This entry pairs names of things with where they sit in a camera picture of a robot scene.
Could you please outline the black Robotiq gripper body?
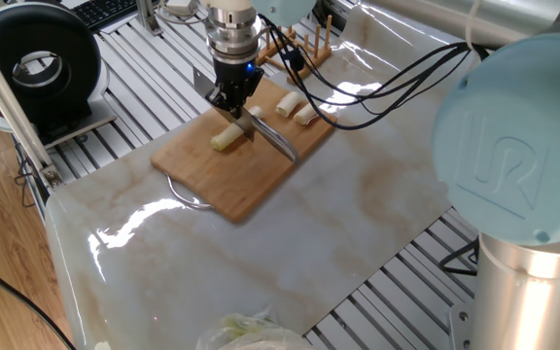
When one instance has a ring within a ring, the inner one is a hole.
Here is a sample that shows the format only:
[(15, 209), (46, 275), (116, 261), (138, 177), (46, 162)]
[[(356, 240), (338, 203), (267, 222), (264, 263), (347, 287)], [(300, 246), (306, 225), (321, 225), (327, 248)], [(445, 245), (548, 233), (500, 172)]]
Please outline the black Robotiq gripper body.
[(227, 90), (231, 87), (251, 87), (257, 88), (264, 71), (254, 60), (244, 63), (224, 63), (214, 60), (216, 73), (215, 85), (225, 85)]

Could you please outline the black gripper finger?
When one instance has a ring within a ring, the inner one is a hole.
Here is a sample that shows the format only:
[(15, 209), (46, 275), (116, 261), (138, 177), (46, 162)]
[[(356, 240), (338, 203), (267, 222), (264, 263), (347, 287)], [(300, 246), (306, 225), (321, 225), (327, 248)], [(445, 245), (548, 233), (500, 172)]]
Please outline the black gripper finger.
[(254, 87), (231, 87), (227, 90), (228, 111), (234, 119), (241, 118), (243, 106), (255, 91)]
[(205, 98), (214, 108), (229, 109), (229, 99), (225, 85), (215, 85), (206, 93)]

